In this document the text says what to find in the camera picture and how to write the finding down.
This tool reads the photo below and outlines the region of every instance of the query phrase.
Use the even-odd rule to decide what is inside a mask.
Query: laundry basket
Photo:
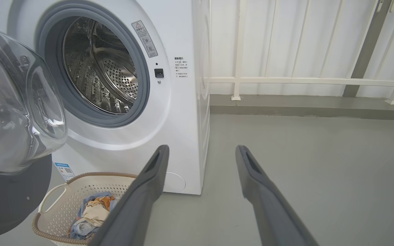
[[[83,199],[98,192],[110,192],[118,200],[136,177],[125,173],[85,173],[52,188],[39,205],[32,225],[34,233],[57,245],[89,244],[90,240],[66,238]],[[63,193],[50,208],[43,210],[45,201],[61,187],[65,188]]]

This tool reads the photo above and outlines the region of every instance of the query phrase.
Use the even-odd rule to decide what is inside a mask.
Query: white railing
[[[333,27],[331,31],[331,36],[329,39],[329,43],[327,44],[326,54],[324,56],[324,61],[322,63],[322,67],[320,70],[320,76],[317,78],[294,78],[294,72],[298,63],[298,55],[302,46],[302,37],[304,36],[304,28],[308,23],[308,14],[310,12],[310,6],[312,0],[307,0],[305,15],[303,18],[302,29],[300,32],[300,38],[297,45],[297,51],[295,53],[294,58],[294,66],[291,71],[291,77],[269,77],[267,74],[268,66],[270,64],[270,57],[272,52],[272,45],[274,39],[274,30],[273,28],[276,25],[277,15],[278,15],[278,4],[281,0],[275,0],[275,8],[273,11],[273,22],[272,22],[272,32],[270,36],[270,41],[268,44],[268,54],[267,54],[267,63],[266,63],[266,72],[264,77],[242,77],[242,55],[244,51],[244,33],[245,33],[245,24],[246,24],[246,10],[247,10],[247,2],[248,0],[239,0],[239,11],[238,11],[238,21],[237,21],[237,36],[236,36],[236,51],[235,51],[235,60],[234,60],[234,77],[214,77],[211,78],[211,83],[233,83],[234,90],[232,95],[232,100],[238,101],[241,100],[240,97],[240,84],[242,83],[280,83],[280,84],[342,84],[342,85],[373,85],[373,86],[389,86],[394,87],[394,80],[378,80],[378,74],[380,74],[383,69],[384,61],[389,56],[390,47],[394,42],[394,29],[392,32],[392,36],[387,44],[386,50],[381,58],[380,65],[376,71],[374,79],[358,79],[351,78],[352,72],[355,68],[355,64],[357,62],[358,56],[360,54],[361,48],[363,46],[367,31],[369,30],[370,22],[372,20],[372,16],[375,12],[377,1],[372,0],[370,15],[366,16],[366,24],[364,28],[363,37],[360,39],[358,43],[357,51],[352,59],[352,65],[349,67],[349,70],[346,73],[345,78],[324,78],[323,71],[325,66],[327,65],[327,61],[329,58],[329,51],[332,44],[335,42],[334,34],[336,33],[336,29],[338,28],[338,23],[340,21],[340,12],[341,8],[344,5],[345,0],[340,0],[338,5],[337,14],[335,19],[333,20]],[[390,98],[386,100],[386,102],[390,104],[394,104],[394,90],[391,94]]]

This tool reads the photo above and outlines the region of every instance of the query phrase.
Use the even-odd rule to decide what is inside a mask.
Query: sticker
[[[153,44],[152,38],[150,38],[147,29],[145,29],[144,24],[142,24],[142,21],[134,22],[132,23],[132,26],[141,39],[142,44],[144,44],[148,57],[157,56],[158,52],[156,51],[155,45]]]
[[[54,164],[56,165],[57,169],[59,170],[65,181],[69,181],[70,179],[75,177],[74,173],[72,172],[68,164],[57,163],[57,162]]]
[[[174,57],[176,78],[188,78],[188,62],[183,57]]]

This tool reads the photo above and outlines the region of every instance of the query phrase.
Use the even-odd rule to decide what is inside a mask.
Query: white washing machine
[[[138,174],[169,145],[164,191],[201,194],[207,0],[0,1],[0,31],[43,57],[58,85],[69,136],[54,162],[75,175]]]

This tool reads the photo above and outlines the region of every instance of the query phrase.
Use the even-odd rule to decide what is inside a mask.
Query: cloth
[[[79,240],[91,239],[109,215],[114,196],[109,192],[100,192],[83,199],[77,218],[68,230],[68,237]]]
[[[116,200],[110,201],[109,211],[112,211],[112,209],[114,209],[115,205],[116,205]]]
[[[81,218],[71,227],[70,238],[84,240],[98,231],[98,227]]]
[[[86,208],[86,205],[88,204],[88,202],[94,200],[95,198],[102,197],[102,196],[112,197],[112,194],[110,192],[99,192],[99,193],[95,193],[95,194],[83,199],[83,202],[81,202],[80,210],[78,210],[77,217],[80,217],[80,218],[82,217],[81,215],[83,214],[83,211]]]
[[[88,202],[86,209],[83,212],[83,218],[91,220],[100,220],[100,224],[106,220],[109,211],[98,201]]]

